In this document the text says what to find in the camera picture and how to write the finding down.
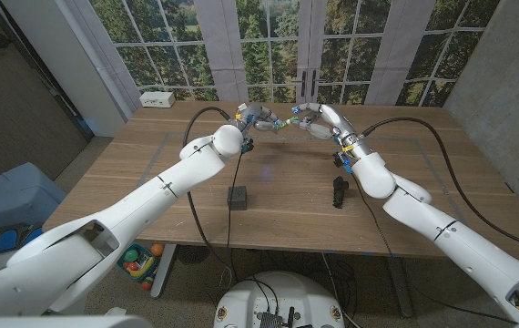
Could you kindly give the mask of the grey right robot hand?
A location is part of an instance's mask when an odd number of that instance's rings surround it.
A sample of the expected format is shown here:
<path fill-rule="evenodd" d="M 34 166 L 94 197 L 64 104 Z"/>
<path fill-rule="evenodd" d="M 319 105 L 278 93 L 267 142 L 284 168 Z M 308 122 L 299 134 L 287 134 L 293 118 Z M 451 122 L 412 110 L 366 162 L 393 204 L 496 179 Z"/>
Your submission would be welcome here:
<path fill-rule="evenodd" d="M 296 126 L 309 131 L 313 137 L 337 140 L 342 150 L 357 160 L 372 154 L 364 137 L 358 135 L 351 122 L 331 105 L 304 103 L 293 107 L 292 111 L 295 114 L 307 112 Z"/>

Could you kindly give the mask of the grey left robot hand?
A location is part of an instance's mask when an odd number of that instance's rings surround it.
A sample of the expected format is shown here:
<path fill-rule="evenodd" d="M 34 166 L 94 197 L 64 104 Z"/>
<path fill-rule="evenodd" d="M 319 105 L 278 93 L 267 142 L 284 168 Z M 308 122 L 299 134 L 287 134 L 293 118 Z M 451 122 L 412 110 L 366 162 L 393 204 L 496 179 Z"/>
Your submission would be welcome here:
<path fill-rule="evenodd" d="M 246 137 L 251 128 L 262 132 L 277 134 L 280 129 L 279 125 L 281 121 L 269 108 L 259 103 L 251 103 L 249 105 L 243 103 L 238 106 L 236 117 L 229 123 L 235 126 L 242 135 Z"/>

